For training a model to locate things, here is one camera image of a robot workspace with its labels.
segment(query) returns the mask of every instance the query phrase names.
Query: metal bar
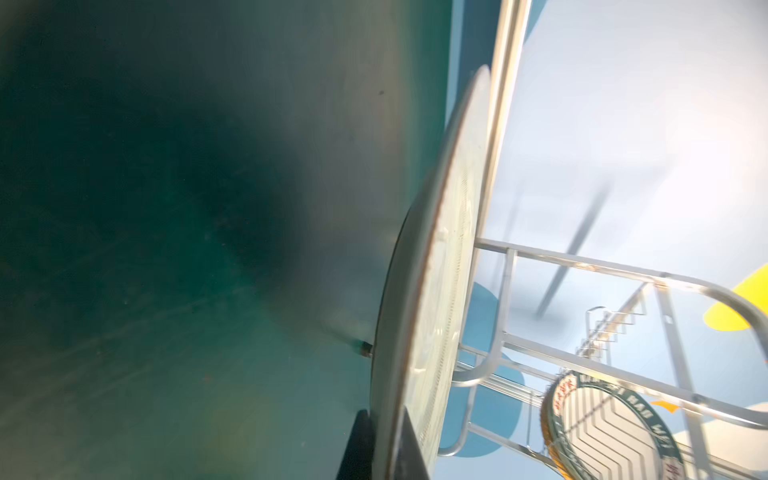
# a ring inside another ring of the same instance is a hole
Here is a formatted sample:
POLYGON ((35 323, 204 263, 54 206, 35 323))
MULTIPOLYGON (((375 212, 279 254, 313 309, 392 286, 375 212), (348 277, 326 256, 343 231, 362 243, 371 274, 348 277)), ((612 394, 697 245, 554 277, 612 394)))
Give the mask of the metal bar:
MULTIPOLYGON (((457 362, 456 368, 467 370, 471 369, 472 366, 463 362, 457 362)), ((490 375, 487 379, 480 382, 479 385, 508 397, 512 397, 513 399, 520 400, 521 402, 531 403, 533 406, 539 408, 541 408, 542 399, 544 398, 543 392, 512 382, 511 380, 498 375, 490 375)))
MULTIPOLYGON (((693 463, 694 454, 690 450, 688 445, 683 443, 677 443, 677 447, 680 449, 680 453, 683 455, 683 460, 688 463, 693 463)), ((725 478, 734 478, 735 480, 761 480, 751 470, 736 465, 735 463, 728 462, 722 458, 717 458, 710 455, 710 464, 716 474, 725 478)))
POLYGON ((534 460, 538 460, 544 465, 548 466, 549 468, 552 468, 557 473, 559 473, 558 466, 554 463, 554 461, 552 461, 552 459, 549 457, 543 456, 541 453, 537 453, 531 449, 527 449, 523 445, 513 442, 510 439, 505 439, 501 435, 497 435, 494 432, 491 432, 490 430, 486 430, 482 428, 480 425, 476 425, 475 423, 471 423, 471 422, 469 423, 469 431, 472 433, 476 433, 477 435, 480 435, 481 437, 486 438, 491 442, 498 443, 501 446, 507 447, 510 450, 514 450, 515 452, 526 455, 530 458, 533 458, 534 460))
MULTIPOLYGON (((594 221, 598 219, 600 210, 602 210, 603 205, 605 205, 605 199, 608 197, 609 191, 610 189, 608 188, 608 185, 606 185, 602 187, 600 191, 598 191, 597 195, 594 196, 592 204, 587 210, 587 214, 584 215, 584 218, 581 220, 578 229, 576 229, 576 234, 574 235, 573 240, 571 240, 571 244, 568 245, 568 250, 566 250, 566 253, 569 255, 575 255, 581 249, 581 246, 584 245, 584 241, 587 239, 587 235, 589 235, 589 232, 594 226, 594 221)), ((547 308, 549 307, 549 304, 552 303, 554 295, 560 289, 560 285, 563 283, 563 280, 565 280, 565 274, 567 272, 568 268, 566 266, 560 266, 558 271, 554 273, 554 278, 552 278, 552 281, 549 283, 547 291, 545 292, 544 297, 541 299, 541 303, 539 303, 538 308, 536 309, 536 316, 541 317, 547 312, 547 308)))
POLYGON ((470 387, 469 396, 467 397, 467 408, 464 410, 464 419, 462 420, 462 430, 458 434, 458 440, 456 443, 444 449, 437 450, 438 457, 451 457, 459 453, 467 442, 469 421, 472 419, 472 410, 475 408, 475 395, 477 394, 477 385, 470 387))
MULTIPOLYGON (((464 345, 463 343, 459 343, 458 348, 460 350, 464 350, 465 352, 474 353, 475 355, 488 356, 487 352, 483 352, 482 350, 470 347, 469 345, 464 345)), ((522 363, 518 363, 514 360, 506 359, 504 357, 502 357, 502 366, 507 366, 511 369, 517 370, 520 373, 527 373, 530 376, 548 380, 550 382, 554 382, 556 379, 558 379, 558 376, 547 373, 544 370, 539 370, 532 366, 523 365, 522 363)))
MULTIPOLYGON (((683 351, 683 343, 680 341, 680 333, 677 331, 669 289, 665 286, 656 285, 656 294, 659 299, 659 307, 661 308, 661 322, 664 325, 664 333, 667 334, 667 341, 670 346, 675 379, 681 388, 692 392, 694 390, 694 381, 690 377, 688 362, 685 360, 685 352, 683 351)), ((690 445, 694 451, 696 479, 710 480, 714 475, 707 456, 707 443, 704 440, 704 432, 701 428, 701 417, 696 413, 686 410, 685 423, 690 434, 690 445)))
POLYGON ((763 357, 768 362, 768 316, 742 296, 723 286, 689 276, 673 275, 672 273, 636 268, 620 263, 604 262, 602 260, 484 238, 475 239, 475 247, 499 253, 504 253, 508 249, 514 249, 521 258, 540 260, 556 265, 569 266, 570 268, 578 268, 579 270, 620 276, 631 280, 640 280, 641 282, 669 286, 708 296, 735 310, 752 326, 760 348, 763 351, 763 357))
POLYGON ((588 359, 592 358, 592 356, 598 352, 598 345, 608 341, 608 339, 618 331, 619 325, 623 324, 624 319, 627 318, 627 316, 632 313, 632 310, 634 310, 640 303, 648 285, 650 284, 643 283, 640 285, 640 287, 632 293, 632 296, 629 297, 629 300, 624 302, 624 305, 622 305, 617 312, 612 313, 607 320, 598 322, 598 324, 595 325, 594 330, 589 333, 587 339, 581 343, 581 346, 577 350, 577 354, 588 359))
POLYGON ((514 250, 506 251, 504 264, 504 277, 502 278, 502 291, 498 296, 498 308, 496 310, 496 321, 493 327, 493 339, 491 341, 491 351, 488 353, 480 365, 470 370, 453 371, 453 386, 473 386, 488 378, 498 368, 502 360, 502 343, 504 340, 504 327, 507 323, 509 314, 509 305, 512 295, 512 274, 515 271, 517 262, 517 252, 514 250))
POLYGON ((638 393, 679 403, 682 408, 694 413, 709 415, 716 419, 751 429, 768 429, 768 412, 749 410, 710 399, 693 393, 690 390, 658 382, 636 373, 626 372, 616 367, 585 359, 573 353, 564 352, 520 338, 519 336, 510 335, 509 333, 505 334, 504 344, 508 348, 520 353, 547 360, 555 365, 576 370, 577 372, 593 376, 596 379, 605 380, 638 393))
MULTIPOLYGON (((485 233, 485 221, 488 219, 488 210, 491 207, 491 195, 493 185, 496 182, 496 170, 498 159, 502 153, 502 142, 507 131, 509 119, 509 106, 512 94, 515 92, 515 82, 520 66, 520 54, 525 40, 525 29, 528 26, 528 14, 531 11, 531 0, 502 0, 502 7, 498 15, 498 27, 496 28, 496 43, 493 48, 493 60, 491 64, 491 101, 488 109, 488 150, 485 158, 482 185, 480 190, 480 204, 478 205, 478 219, 475 235, 482 236, 485 233)), ((469 265, 469 285, 464 304, 464 316, 462 317, 462 330, 464 333, 464 320, 467 318, 469 300, 472 298, 472 286, 475 280, 480 253, 472 251, 472 262, 469 265)))

